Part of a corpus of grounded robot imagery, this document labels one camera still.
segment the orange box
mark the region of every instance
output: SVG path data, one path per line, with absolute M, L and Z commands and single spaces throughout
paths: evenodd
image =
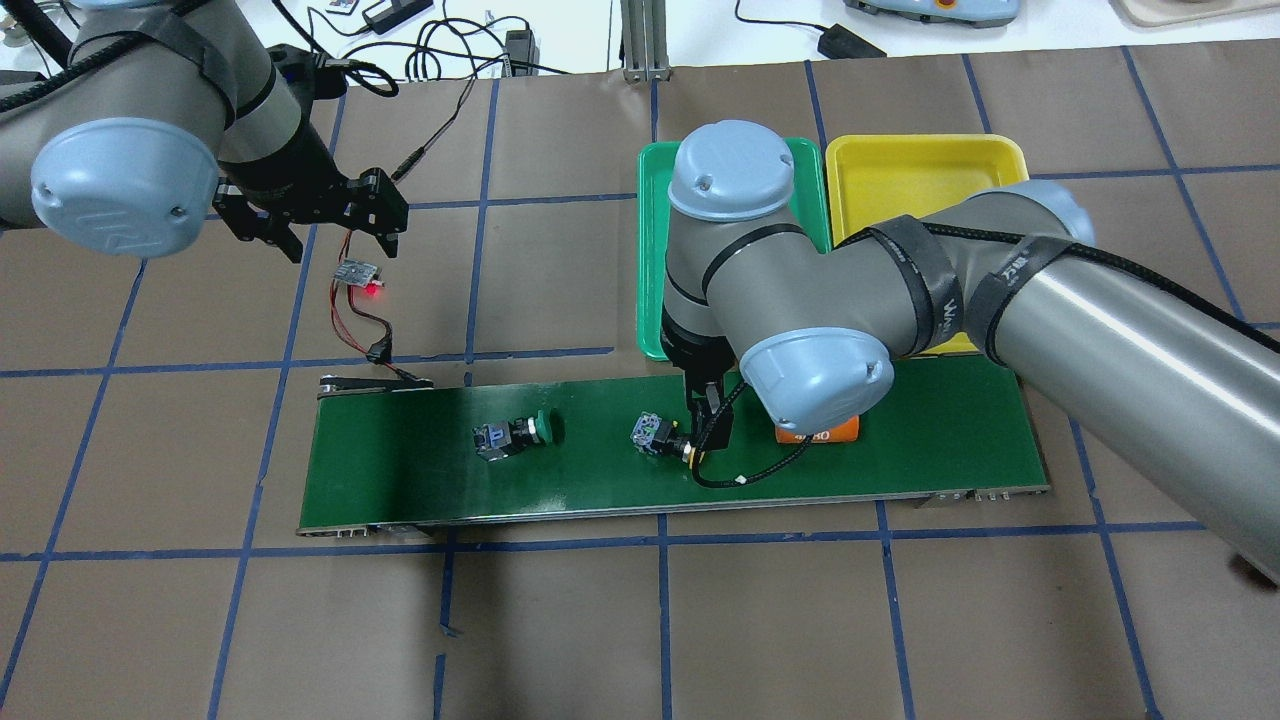
M 858 430 L 860 428 L 860 418 L 854 415 L 851 420 L 813 436 L 813 442 L 854 442 L 858 439 Z M 792 432 L 783 430 L 782 428 L 773 428 L 773 437 L 777 438 L 780 445 L 799 445 L 800 441 L 804 439 L 804 436 L 797 436 Z

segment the green platform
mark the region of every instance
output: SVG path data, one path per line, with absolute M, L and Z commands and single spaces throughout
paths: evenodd
M 1048 489 L 1012 373 L 978 356 L 895 368 L 858 442 L 814 446 L 732 489 L 701 488 L 678 460 L 631 445 L 640 413 L 686 416 L 678 377 L 321 397 L 298 533 Z M 539 409 L 563 420 L 554 446 L 476 457 L 474 425 Z M 753 473 L 786 452 L 751 391 L 735 409 L 732 447 L 707 477 Z

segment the light blue device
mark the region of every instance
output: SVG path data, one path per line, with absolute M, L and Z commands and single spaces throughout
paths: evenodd
M 998 27 L 1012 22 L 1021 0 L 845 0 L 845 5 L 864 13 L 896 13 L 922 23 L 964 23 L 972 27 Z

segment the plastic tray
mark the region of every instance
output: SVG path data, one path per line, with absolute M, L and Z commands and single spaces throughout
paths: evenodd
M 998 135 L 837 137 L 827 146 L 832 234 L 845 238 L 899 215 L 928 215 L 1028 177 L 1021 149 Z M 977 351 L 960 333 L 924 354 Z
M 803 137 L 788 137 L 786 142 L 795 158 L 796 187 L 791 196 L 791 211 L 800 220 L 800 227 L 809 233 L 818 252 L 827 252 L 831 250 L 831 225 L 822 182 L 822 151 L 813 141 Z M 636 342 L 646 356 L 662 361 L 667 360 L 658 337 L 662 325 L 662 291 L 667 277 L 667 223 L 671 219 L 667 186 L 671 184 L 678 147 L 678 142 L 654 142 L 640 151 L 637 163 L 636 205 L 640 224 L 636 255 Z

